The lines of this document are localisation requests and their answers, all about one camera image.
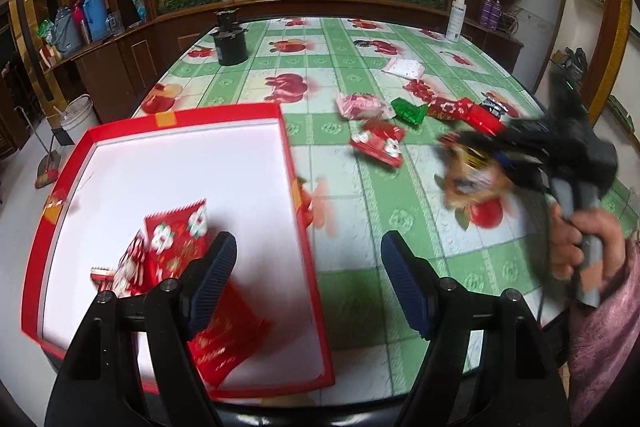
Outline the person right hand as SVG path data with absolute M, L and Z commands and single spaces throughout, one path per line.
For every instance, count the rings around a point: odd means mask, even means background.
M 568 281 L 584 262 L 579 248 L 585 235 L 598 236 L 603 243 L 602 277 L 604 289 L 623 268 L 626 246 L 620 222 L 602 208 L 578 210 L 566 221 L 557 202 L 549 207 L 549 263 L 550 272 L 559 281 Z

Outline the purple patterned sleeve forearm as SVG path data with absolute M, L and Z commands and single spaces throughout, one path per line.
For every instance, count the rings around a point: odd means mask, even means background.
M 570 310 L 570 418 L 575 426 L 639 419 L 639 236 L 598 309 Z

